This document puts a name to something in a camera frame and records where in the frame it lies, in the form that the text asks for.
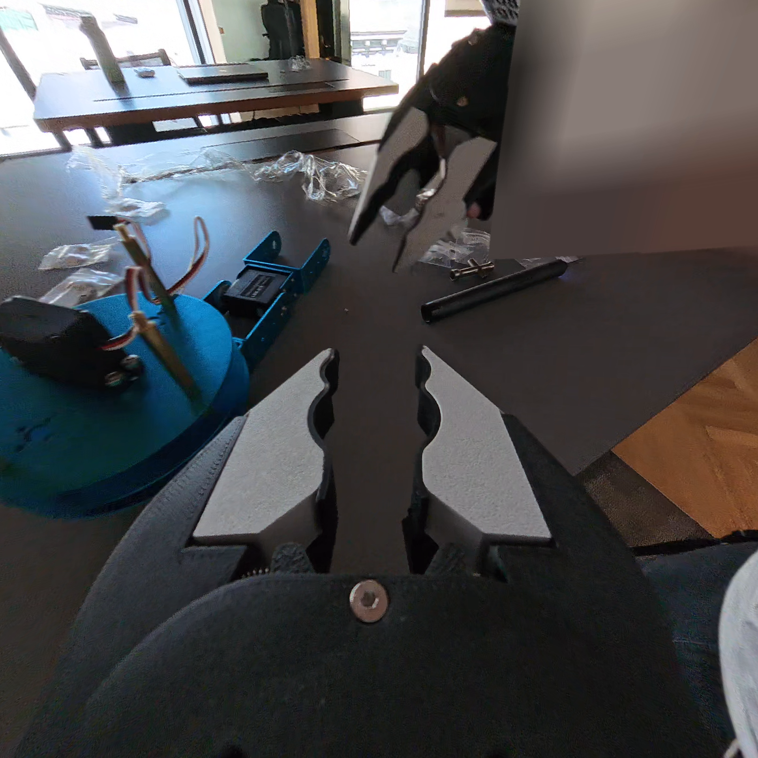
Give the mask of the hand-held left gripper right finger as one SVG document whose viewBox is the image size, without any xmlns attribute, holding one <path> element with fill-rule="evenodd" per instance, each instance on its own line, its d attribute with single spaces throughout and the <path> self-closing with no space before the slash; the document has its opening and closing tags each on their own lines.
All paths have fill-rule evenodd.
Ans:
<svg viewBox="0 0 758 758">
<path fill-rule="evenodd" d="M 553 536 L 499 407 L 430 347 L 417 355 L 418 454 L 410 517 L 438 547 L 549 546 Z"/>
</svg>

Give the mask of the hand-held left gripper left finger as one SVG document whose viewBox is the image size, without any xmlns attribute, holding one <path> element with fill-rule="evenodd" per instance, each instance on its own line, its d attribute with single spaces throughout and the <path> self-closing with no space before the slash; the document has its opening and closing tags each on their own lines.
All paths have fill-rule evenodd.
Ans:
<svg viewBox="0 0 758 758">
<path fill-rule="evenodd" d="M 339 354 L 318 353 L 245 416 L 193 531 L 201 545 L 312 545 L 324 532 Z"/>
</svg>

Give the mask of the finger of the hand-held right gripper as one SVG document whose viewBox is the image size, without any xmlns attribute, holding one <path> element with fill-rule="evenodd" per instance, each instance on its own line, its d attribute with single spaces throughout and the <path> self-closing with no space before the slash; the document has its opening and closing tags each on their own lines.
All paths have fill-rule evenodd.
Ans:
<svg viewBox="0 0 758 758">
<path fill-rule="evenodd" d="M 445 173 L 435 193 L 423 205 L 418 219 L 405 234 L 393 263 L 398 272 L 420 260 L 466 214 L 465 196 L 488 163 L 497 143 L 467 139 L 455 145 L 445 159 Z"/>
<path fill-rule="evenodd" d="M 430 133 L 428 115 L 419 109 L 408 109 L 393 128 L 387 129 L 349 226 L 350 245 L 355 246 L 361 240 L 380 208 L 396 194 L 401 180 L 416 169 L 420 146 Z"/>
</svg>

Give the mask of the black screwdriver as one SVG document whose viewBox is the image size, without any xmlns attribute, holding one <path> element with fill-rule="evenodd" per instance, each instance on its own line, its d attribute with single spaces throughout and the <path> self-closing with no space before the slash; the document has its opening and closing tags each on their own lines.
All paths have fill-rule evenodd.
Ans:
<svg viewBox="0 0 758 758">
<path fill-rule="evenodd" d="M 422 320 L 433 324 L 473 308 L 561 278 L 573 261 L 554 259 L 495 280 L 433 299 L 420 307 Z"/>
</svg>

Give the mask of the blue metal bracket assembly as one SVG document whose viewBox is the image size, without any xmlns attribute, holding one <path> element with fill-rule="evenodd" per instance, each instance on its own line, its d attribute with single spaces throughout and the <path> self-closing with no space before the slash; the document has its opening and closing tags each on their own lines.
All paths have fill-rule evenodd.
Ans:
<svg viewBox="0 0 758 758">
<path fill-rule="evenodd" d="M 281 335 L 292 317 L 298 300 L 315 285 L 330 260 L 330 243 L 327 239 L 319 242 L 308 258 L 299 266 L 292 266 L 280 260 L 282 240 L 279 232 L 271 231 L 243 259 L 242 269 L 233 281 L 221 280 L 211 289 L 204 301 L 219 311 L 231 328 L 233 345 L 244 358 L 252 373 L 260 364 L 270 347 Z M 259 266 L 268 270 L 278 270 L 289 274 L 283 292 L 273 305 L 259 319 L 233 317 L 222 305 L 222 296 L 238 278 L 246 266 Z"/>
</svg>

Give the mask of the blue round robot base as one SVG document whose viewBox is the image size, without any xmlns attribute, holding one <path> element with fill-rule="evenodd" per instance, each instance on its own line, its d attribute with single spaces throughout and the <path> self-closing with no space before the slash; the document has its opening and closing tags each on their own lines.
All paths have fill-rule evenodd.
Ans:
<svg viewBox="0 0 758 758">
<path fill-rule="evenodd" d="M 2 505 L 85 518 L 138 504 L 244 412 L 250 373 L 225 317 L 191 296 L 176 298 L 175 321 L 139 303 L 199 397 L 185 394 L 143 339 L 128 346 L 141 376 L 115 388 L 41 377 L 2 350 Z"/>
</svg>

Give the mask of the dark grey desk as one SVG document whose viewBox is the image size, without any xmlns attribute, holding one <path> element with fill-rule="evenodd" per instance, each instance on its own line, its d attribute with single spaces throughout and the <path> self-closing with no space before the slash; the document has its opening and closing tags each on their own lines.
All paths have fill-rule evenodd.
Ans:
<svg viewBox="0 0 758 758">
<path fill-rule="evenodd" d="M 244 161 L 290 149 L 366 168 L 386 115 L 105 148 L 112 165 L 190 163 L 210 147 Z M 2 159 L 2 299 L 39 296 L 62 271 L 37 269 L 61 243 L 102 236 L 99 177 L 68 168 L 70 154 Z M 296 177 L 255 182 L 241 171 L 132 185 L 169 215 L 148 226 L 159 272 L 173 280 L 203 216 L 210 259 L 187 292 L 203 297 L 233 279 L 270 231 L 298 264 L 321 241 L 331 257 L 253 371 L 257 403 L 325 348 L 340 354 L 336 423 L 337 572 L 404 573 L 400 520 L 415 453 L 419 344 L 517 416 L 572 474 L 585 469 L 756 337 L 756 253 L 689 251 L 593 256 L 560 281 L 426 325 L 420 306 L 453 289 L 447 273 L 390 271 L 397 229 L 378 222 L 360 246 L 346 241 L 350 203 L 315 203 Z M 82 521 L 2 507 L 2 756 L 14 756 L 60 645 L 91 583 L 136 509 Z"/>
</svg>

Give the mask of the person's right hand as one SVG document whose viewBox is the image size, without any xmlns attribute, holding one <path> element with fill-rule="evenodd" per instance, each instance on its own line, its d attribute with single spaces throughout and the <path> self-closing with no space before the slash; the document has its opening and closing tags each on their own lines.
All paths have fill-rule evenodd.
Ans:
<svg viewBox="0 0 758 758">
<path fill-rule="evenodd" d="M 487 221 L 490 219 L 496 194 L 497 181 L 488 179 L 471 187 L 465 197 L 467 218 Z"/>
</svg>

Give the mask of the brass standoff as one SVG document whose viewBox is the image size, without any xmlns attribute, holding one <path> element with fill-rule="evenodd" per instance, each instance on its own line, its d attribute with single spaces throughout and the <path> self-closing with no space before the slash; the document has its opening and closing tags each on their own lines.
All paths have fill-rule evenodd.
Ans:
<svg viewBox="0 0 758 758">
<path fill-rule="evenodd" d="M 148 319 L 145 313 L 140 310 L 132 311 L 129 318 L 135 333 L 147 343 L 157 360 L 164 366 L 189 401 L 194 405 L 201 405 L 202 393 L 198 384 L 154 321 Z"/>
<path fill-rule="evenodd" d="M 126 249 L 132 262 L 140 270 L 142 279 L 145 282 L 143 287 L 145 293 L 143 296 L 160 305 L 170 317 L 176 317 L 177 310 L 174 297 L 168 292 L 158 277 L 146 248 L 139 241 L 137 232 L 131 230 L 124 222 L 116 223 L 113 229 L 119 235 L 123 247 Z"/>
</svg>

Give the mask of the dark hanging jacket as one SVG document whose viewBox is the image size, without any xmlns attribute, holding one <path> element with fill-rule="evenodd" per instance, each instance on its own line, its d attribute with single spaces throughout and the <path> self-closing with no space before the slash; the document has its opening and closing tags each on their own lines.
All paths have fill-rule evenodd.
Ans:
<svg viewBox="0 0 758 758">
<path fill-rule="evenodd" d="M 260 8 L 261 21 L 268 39 L 268 60 L 303 57 L 305 42 L 301 8 L 298 2 L 267 1 Z"/>
</svg>

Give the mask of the black servo motor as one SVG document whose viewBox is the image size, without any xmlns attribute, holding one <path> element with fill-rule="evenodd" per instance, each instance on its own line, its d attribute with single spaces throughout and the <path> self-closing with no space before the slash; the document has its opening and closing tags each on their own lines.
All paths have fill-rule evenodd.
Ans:
<svg viewBox="0 0 758 758">
<path fill-rule="evenodd" d="M 24 296 L 1 304 L 1 346 L 27 371 L 76 387 L 105 390 L 137 381 L 142 359 L 123 347 L 88 311 Z"/>
<path fill-rule="evenodd" d="M 259 319 L 283 292 L 289 274 L 246 266 L 222 296 L 223 308 L 233 317 Z"/>
</svg>

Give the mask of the grey closed laptop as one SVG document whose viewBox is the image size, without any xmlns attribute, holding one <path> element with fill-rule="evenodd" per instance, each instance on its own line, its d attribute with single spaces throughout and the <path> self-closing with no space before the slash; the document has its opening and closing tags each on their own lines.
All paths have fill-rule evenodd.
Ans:
<svg viewBox="0 0 758 758">
<path fill-rule="evenodd" d="M 268 72 L 250 62 L 175 66 L 174 70 L 191 86 L 269 81 Z"/>
</svg>

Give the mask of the dark wooden edged table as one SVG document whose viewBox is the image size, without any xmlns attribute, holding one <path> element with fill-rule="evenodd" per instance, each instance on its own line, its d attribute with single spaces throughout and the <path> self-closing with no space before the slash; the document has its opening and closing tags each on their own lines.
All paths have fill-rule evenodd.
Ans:
<svg viewBox="0 0 758 758">
<path fill-rule="evenodd" d="M 196 84 L 182 78 L 184 67 L 173 66 L 159 66 L 147 78 L 126 68 L 118 85 L 99 69 L 44 73 L 33 100 L 33 120 L 40 131 L 60 134 L 236 112 L 361 105 L 367 97 L 393 96 L 400 89 L 391 80 L 327 59 L 311 58 L 308 64 L 296 71 L 288 60 L 254 62 L 266 80 Z"/>
</svg>

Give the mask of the person's blue jeans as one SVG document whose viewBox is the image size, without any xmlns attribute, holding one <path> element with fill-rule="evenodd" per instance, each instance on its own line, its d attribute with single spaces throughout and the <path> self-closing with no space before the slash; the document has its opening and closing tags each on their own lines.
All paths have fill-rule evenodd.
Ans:
<svg viewBox="0 0 758 758">
<path fill-rule="evenodd" d="M 722 685 L 719 616 L 730 581 L 756 553 L 756 539 L 683 543 L 638 557 L 668 617 L 677 662 L 697 715 L 719 755 L 734 739 Z"/>
</svg>

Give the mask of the wooden chair back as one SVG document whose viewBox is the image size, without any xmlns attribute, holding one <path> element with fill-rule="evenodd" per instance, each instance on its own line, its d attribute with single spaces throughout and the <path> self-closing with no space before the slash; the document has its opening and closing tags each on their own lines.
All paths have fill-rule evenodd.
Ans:
<svg viewBox="0 0 758 758">
<path fill-rule="evenodd" d="M 80 58 L 84 70 L 91 71 L 99 68 L 99 62 L 94 58 Z M 157 66 L 171 66 L 171 60 L 164 49 L 159 49 L 153 53 L 145 54 L 128 54 L 127 56 L 116 58 L 116 62 L 121 68 L 154 68 Z"/>
</svg>

